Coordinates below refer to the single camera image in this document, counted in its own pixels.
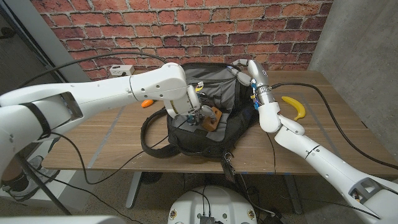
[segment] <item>power strip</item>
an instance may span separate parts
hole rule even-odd
[[[111,74],[113,76],[125,76],[125,75],[132,75],[132,73],[135,71],[134,66],[132,65],[112,65],[111,69]]]

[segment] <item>orange object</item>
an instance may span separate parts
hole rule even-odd
[[[141,106],[142,106],[143,108],[145,108],[145,107],[148,107],[148,106],[152,105],[153,103],[154,103],[154,100],[144,100],[144,101],[141,103]]]
[[[210,131],[210,132],[214,131],[217,128],[217,125],[220,121],[221,115],[223,115],[223,113],[219,109],[217,109],[215,107],[212,107],[211,109],[213,110],[213,113],[216,115],[216,120],[212,121],[211,118],[209,116],[207,116],[203,120],[203,123],[201,124],[202,127],[204,127],[207,131]]]

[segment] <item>backpack strap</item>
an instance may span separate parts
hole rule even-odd
[[[177,147],[173,146],[171,144],[168,144],[161,149],[153,149],[145,143],[145,135],[146,135],[146,131],[147,131],[147,128],[148,128],[148,125],[150,124],[150,122],[154,118],[159,118],[164,115],[167,115],[167,110],[165,108],[162,108],[159,111],[156,111],[154,114],[152,114],[150,117],[148,117],[145,120],[145,122],[144,122],[144,124],[142,124],[142,128],[141,128],[142,150],[144,150],[144,152],[146,152],[148,155],[159,158],[159,159],[176,156],[180,153],[180,151],[177,149]]]

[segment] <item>red brick wall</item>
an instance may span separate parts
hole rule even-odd
[[[169,62],[254,58],[269,70],[305,70],[331,7],[327,0],[32,0],[73,58],[123,50]],[[92,79],[112,64],[152,69],[118,55],[81,63]]]

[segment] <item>concrete wall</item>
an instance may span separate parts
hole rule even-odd
[[[398,160],[398,1],[334,0],[309,65]]]

